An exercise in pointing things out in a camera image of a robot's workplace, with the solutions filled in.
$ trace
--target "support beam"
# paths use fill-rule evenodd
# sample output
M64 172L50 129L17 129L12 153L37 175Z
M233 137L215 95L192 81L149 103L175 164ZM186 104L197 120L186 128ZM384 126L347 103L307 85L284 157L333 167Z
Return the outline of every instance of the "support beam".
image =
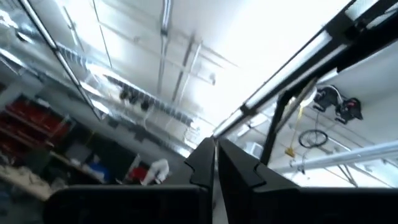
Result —
M305 162L298 161L286 167L277 167L273 169L280 174L295 172L298 170L320 169L331 166L354 164L357 162L371 161L382 159L385 157L398 157L398 141L368 146L364 148L354 149L349 152L341 152L330 156L316 159L309 159Z

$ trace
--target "white ceiling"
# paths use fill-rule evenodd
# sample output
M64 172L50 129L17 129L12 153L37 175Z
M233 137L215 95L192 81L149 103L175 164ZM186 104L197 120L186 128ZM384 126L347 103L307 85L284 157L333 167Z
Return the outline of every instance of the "white ceiling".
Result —
M83 48L74 42L57 2L66 5ZM96 20L93 1L90 0L32 1L45 27L57 42L109 65L122 79L165 102L173 103L175 107L195 114L199 121L206 121L199 122L200 125L212 129L260 87L348 0L173 2L162 92L157 93L163 1L96 0L99 22ZM185 91L182 92L183 85L178 90L181 102L172 102L172 93L191 35L195 37L195 44L184 69L187 71L192 66L193 70L189 74L184 73L183 84L187 77L190 78ZM195 49L200 42L203 45L199 58L192 65ZM330 137L351 149L396 138L394 132L398 122L394 119L394 106L397 105L395 102L398 97L398 80L395 76L397 48L394 44L372 61L344 71L330 81L343 95L355 96L362 101L364 121L352 121L342 126L335 124L333 112L328 111L319 116L320 129L325 129ZM50 64L57 75L64 75L55 66L57 62L48 49L35 50L42 52L38 63L48 60L47 65ZM211 83L212 74L215 74L215 85ZM271 165L287 164L290 160L284 155L284 150L290 145L294 131L289 126L294 126L295 117L297 115L293 115L280 132ZM298 131L313 128L316 117L316 112L307 108ZM155 111L148 121L181 139L184 139L189 129L160 111ZM264 143L268 124L265 122L250 130L239 141ZM335 146L329 142L325 148L333 151ZM293 147L297 154L305 152L305 149L297 146L296 140L293 141ZM324 155L316 149L308 153L308 157Z

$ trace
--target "black equipment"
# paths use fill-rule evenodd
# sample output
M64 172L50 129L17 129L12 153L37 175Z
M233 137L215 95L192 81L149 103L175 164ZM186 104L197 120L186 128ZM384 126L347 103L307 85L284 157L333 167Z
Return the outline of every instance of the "black equipment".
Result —
M148 111L149 106L150 106L150 104L149 104L147 101L143 101L143 102L141 103L141 109L142 109L143 111Z
M315 95L313 101L316 103L313 105L314 109L320 112L325 112L329 106L338 105L338 92L335 88L326 86L317 90L317 94Z
M129 95L130 95L129 91L126 90L126 89L123 89L123 90L120 92L119 98L120 98L120 100L125 100L125 99L128 99L128 98L129 98Z
M229 140L219 140L218 152L229 224L384 223L395 217L388 202L398 198L396 189L301 188ZM81 186L53 194L44 223L209 224L214 168L215 144L207 138L161 185Z
M352 119L363 120L361 102L357 98L350 98L336 106L336 121L347 124Z

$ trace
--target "yellow tag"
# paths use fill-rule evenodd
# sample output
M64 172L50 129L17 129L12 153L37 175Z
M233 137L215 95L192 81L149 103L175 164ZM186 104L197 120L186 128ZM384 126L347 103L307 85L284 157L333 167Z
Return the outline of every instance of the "yellow tag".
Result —
M294 158L294 157L295 157L294 150L293 150L292 147L288 147L288 148L285 150L285 154L288 155L288 156L290 156L291 158Z

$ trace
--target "storage shelf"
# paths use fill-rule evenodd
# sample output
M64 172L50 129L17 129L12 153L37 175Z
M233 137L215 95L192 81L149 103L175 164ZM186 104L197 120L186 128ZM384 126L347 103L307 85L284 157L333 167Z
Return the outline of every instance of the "storage shelf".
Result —
M25 139L23 139L22 137L19 137L18 135L4 129L0 127L0 132L2 132L3 134L6 134L9 137L12 137L13 139L23 143L24 145L33 148L35 145L29 141L26 141Z
M13 118L19 120L20 122L22 122L22 123L28 125L29 127L35 129L36 131L39 131L39 132L41 132L41 133L43 133L43 134L45 134L45 135L47 135L47 136L51 136L51 135L52 135L51 132L46 131L45 129L39 127L39 126L36 125L36 124L33 124L33 123L28 122L28 121L25 120L24 118L20 117L18 114L15 114L15 113L9 111L8 109L4 110L4 112L6 112L6 114L8 114L9 116L12 116Z

